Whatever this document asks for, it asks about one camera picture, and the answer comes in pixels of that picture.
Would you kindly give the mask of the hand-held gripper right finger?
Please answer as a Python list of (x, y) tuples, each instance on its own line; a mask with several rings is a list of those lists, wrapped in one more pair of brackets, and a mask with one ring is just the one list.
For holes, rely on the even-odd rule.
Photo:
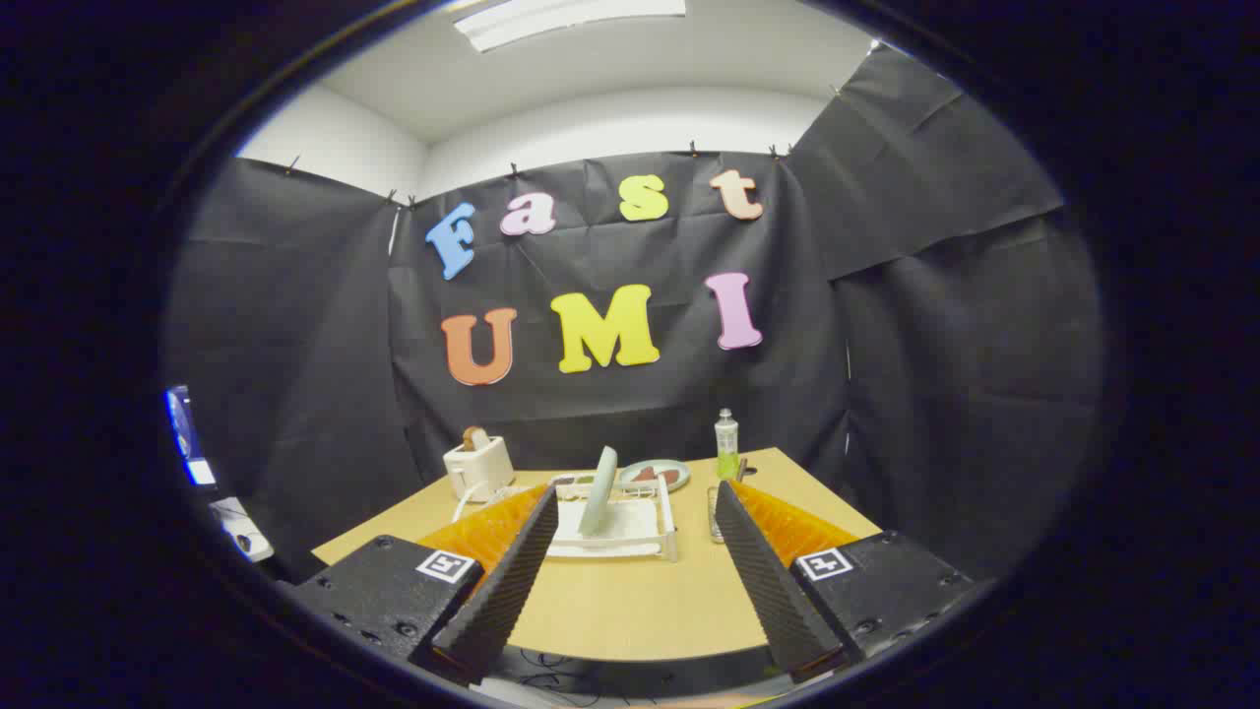
[(898, 531), (859, 538), (748, 484), (719, 484), (714, 521), (795, 683), (906, 644), (976, 594), (971, 576)]

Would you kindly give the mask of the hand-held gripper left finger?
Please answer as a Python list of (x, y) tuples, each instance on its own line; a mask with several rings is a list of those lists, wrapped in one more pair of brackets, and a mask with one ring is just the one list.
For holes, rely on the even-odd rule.
[(428, 534), (378, 535), (291, 597), (346, 640), (467, 686), (498, 662), (559, 520), (541, 484)]

